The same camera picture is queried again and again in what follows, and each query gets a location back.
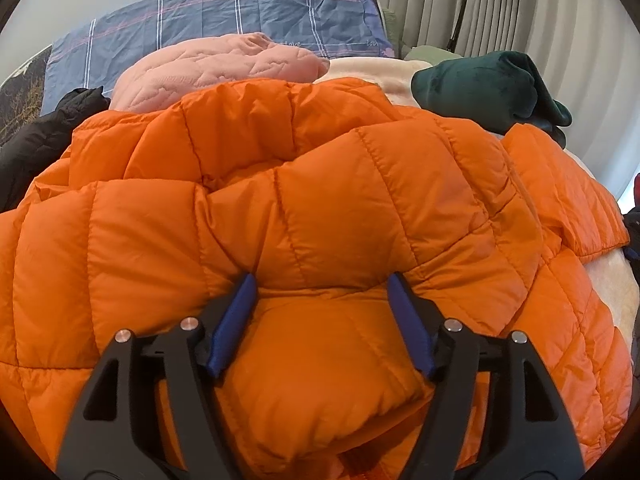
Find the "orange fabric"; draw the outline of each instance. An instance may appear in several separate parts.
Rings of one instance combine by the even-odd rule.
[[[113,334],[167,330],[247,270],[260,300],[215,391],[247,471],[393,479],[432,393],[386,302],[399,270],[476,332],[530,335],[590,465],[626,419],[631,371],[581,262],[626,242],[615,200],[544,133],[499,142],[360,80],[107,111],[0,215],[0,400],[54,466]],[[480,378],[461,463],[485,395]]]

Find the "dark blue fabric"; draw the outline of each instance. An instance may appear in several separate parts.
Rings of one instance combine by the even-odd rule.
[[[212,377],[219,378],[231,363],[254,309],[257,295],[255,278],[248,274],[238,288],[218,328],[211,335],[211,354],[207,362],[207,371]]]
[[[73,88],[111,91],[129,66],[193,38],[263,32],[318,56],[393,57],[373,0],[143,0],[70,32],[53,44],[41,114]]]
[[[434,340],[425,330],[411,299],[395,274],[386,282],[386,295],[414,367],[425,378],[431,377],[435,371]]]

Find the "blue bed sheet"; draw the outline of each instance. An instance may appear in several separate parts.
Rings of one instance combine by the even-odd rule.
[[[42,114],[73,88],[104,86],[147,54],[180,41],[263,32],[318,56],[393,57],[373,0],[143,0],[93,20],[53,44]]]

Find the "white curtain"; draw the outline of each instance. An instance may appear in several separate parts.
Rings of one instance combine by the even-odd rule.
[[[461,0],[390,0],[407,46],[445,48]],[[527,52],[574,117],[567,147],[619,198],[640,164],[640,34],[619,0],[468,0],[456,52]]]

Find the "silver screw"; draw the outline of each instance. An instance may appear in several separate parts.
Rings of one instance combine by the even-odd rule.
[[[524,332],[520,330],[516,330],[515,332],[511,332],[511,339],[514,343],[524,344],[529,340],[529,337]]]
[[[185,317],[181,322],[180,322],[180,328],[185,330],[185,331],[189,331],[189,330],[196,330],[198,327],[198,319],[195,317]]]
[[[444,328],[446,328],[448,332],[460,332],[462,330],[462,323],[457,319],[450,318],[444,322]]]
[[[127,330],[126,328],[118,330],[114,339],[118,343],[126,343],[129,339],[131,339],[131,330]]]

